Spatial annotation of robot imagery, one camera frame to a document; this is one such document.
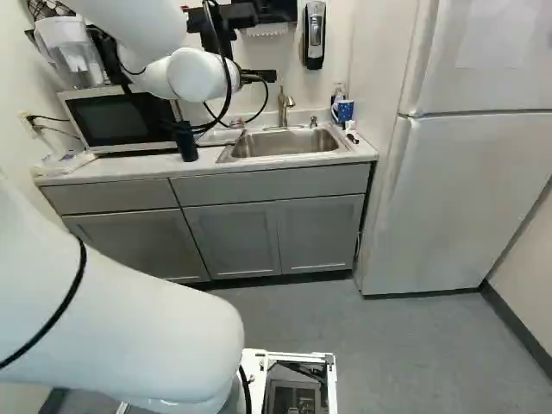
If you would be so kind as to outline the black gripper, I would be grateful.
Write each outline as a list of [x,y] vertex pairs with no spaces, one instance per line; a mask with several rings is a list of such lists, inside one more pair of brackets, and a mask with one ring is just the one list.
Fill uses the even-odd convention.
[[187,32],[199,33],[204,51],[219,54],[219,50],[222,50],[224,57],[233,60],[231,41],[236,40],[236,35],[229,22],[231,5],[215,4],[215,1],[209,1],[208,4],[214,26],[208,22],[204,7],[200,6],[188,9]]

